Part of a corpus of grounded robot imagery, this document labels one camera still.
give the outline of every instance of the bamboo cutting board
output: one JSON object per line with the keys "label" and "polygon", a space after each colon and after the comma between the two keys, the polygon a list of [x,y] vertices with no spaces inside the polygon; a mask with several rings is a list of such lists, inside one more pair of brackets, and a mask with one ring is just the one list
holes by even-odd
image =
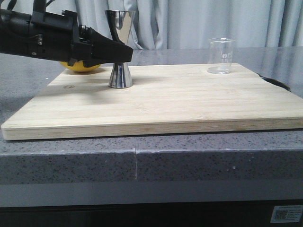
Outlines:
{"label": "bamboo cutting board", "polygon": [[234,63],[130,66],[134,85],[108,87],[112,67],[62,72],[1,126],[7,140],[303,128],[303,99]]}

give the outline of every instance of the metal jigger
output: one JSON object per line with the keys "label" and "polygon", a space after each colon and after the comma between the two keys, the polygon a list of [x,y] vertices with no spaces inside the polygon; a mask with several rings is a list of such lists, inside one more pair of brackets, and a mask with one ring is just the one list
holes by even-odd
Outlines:
{"label": "metal jigger", "polygon": [[[113,40],[127,44],[135,11],[105,10],[105,13]],[[108,85],[113,88],[133,85],[127,62],[114,63]]]}

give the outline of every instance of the sticker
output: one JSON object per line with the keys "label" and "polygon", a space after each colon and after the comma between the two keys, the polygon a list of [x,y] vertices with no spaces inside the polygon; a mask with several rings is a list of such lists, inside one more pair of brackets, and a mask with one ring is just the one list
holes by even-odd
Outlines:
{"label": "sticker", "polygon": [[275,206],[270,223],[299,222],[303,213],[303,205]]}

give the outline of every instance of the yellow lemon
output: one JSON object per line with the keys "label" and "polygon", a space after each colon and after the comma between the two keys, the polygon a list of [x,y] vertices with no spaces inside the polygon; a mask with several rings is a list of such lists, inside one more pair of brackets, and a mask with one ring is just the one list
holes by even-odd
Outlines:
{"label": "yellow lemon", "polygon": [[75,71],[75,72],[89,72],[96,68],[98,68],[100,65],[94,65],[92,67],[84,67],[83,61],[75,62],[74,66],[67,65],[67,62],[60,62],[61,65],[68,68],[69,70]]}

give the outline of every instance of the granite countertop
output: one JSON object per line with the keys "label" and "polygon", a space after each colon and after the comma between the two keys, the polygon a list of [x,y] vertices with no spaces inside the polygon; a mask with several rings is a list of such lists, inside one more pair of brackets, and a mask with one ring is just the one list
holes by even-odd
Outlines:
{"label": "granite countertop", "polygon": [[[207,62],[207,50],[135,50],[129,65]],[[303,97],[303,47],[239,48],[234,62]],[[64,67],[0,54],[0,123]],[[0,207],[303,199],[303,130],[6,141]]]}

